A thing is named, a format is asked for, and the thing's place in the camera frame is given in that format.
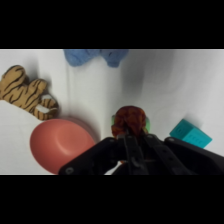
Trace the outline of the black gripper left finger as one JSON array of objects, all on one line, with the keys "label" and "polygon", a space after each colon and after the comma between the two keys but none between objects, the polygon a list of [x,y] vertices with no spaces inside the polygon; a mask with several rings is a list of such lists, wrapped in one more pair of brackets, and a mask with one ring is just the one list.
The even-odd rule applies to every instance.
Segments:
[{"label": "black gripper left finger", "polygon": [[146,162],[137,139],[121,135],[107,137],[63,165],[59,175],[148,175]]}]

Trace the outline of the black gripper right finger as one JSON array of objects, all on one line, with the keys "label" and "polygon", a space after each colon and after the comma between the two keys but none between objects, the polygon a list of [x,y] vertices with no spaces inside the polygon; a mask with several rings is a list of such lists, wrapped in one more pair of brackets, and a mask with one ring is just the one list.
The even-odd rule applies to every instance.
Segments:
[{"label": "black gripper right finger", "polygon": [[160,175],[224,175],[224,156],[174,137],[143,137],[149,172]]}]

